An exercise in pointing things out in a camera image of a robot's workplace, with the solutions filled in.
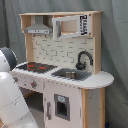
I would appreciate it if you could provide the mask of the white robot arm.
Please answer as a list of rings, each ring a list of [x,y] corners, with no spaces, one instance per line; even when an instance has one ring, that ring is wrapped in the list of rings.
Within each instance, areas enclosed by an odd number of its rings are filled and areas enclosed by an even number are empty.
[[[2,128],[38,128],[25,99],[10,74],[17,65],[15,53],[0,48],[0,119]]]

